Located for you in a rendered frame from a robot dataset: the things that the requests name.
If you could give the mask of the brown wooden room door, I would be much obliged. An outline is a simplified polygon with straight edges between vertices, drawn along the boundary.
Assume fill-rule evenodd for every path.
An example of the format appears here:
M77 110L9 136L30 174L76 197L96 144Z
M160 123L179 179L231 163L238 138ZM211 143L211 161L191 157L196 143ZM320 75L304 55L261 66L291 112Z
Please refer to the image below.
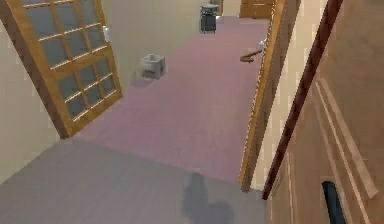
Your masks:
M266 224L384 224L384 0L302 0L269 122Z

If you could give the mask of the grey square box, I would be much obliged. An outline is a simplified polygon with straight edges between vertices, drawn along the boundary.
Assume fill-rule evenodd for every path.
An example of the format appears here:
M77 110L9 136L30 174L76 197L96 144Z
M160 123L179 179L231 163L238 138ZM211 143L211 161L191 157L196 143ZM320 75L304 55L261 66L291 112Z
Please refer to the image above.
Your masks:
M157 54L148 54L140 61L143 76L147 78L161 78L166 72L165 57Z

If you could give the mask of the wooden cupboard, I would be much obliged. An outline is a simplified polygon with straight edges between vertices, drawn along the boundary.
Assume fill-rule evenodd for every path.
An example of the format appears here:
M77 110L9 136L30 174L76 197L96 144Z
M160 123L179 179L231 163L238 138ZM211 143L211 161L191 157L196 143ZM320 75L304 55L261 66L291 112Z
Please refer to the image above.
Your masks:
M275 0L241 0L240 18L270 19Z

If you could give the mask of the wooden glass-paned room door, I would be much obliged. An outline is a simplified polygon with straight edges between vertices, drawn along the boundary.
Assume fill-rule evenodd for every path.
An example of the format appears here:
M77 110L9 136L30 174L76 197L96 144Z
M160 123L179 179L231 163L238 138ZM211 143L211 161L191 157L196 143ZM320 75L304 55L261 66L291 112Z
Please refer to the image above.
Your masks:
M101 0L0 0L0 20L62 139L122 97Z

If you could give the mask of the black bin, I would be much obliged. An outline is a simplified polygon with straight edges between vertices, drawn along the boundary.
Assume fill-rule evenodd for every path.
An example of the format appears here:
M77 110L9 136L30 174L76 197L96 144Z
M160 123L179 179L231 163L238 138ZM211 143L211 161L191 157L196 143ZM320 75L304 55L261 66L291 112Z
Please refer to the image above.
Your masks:
M200 9L200 31L202 33L206 32L216 32L216 13L218 6L214 4L207 3L203 5Z

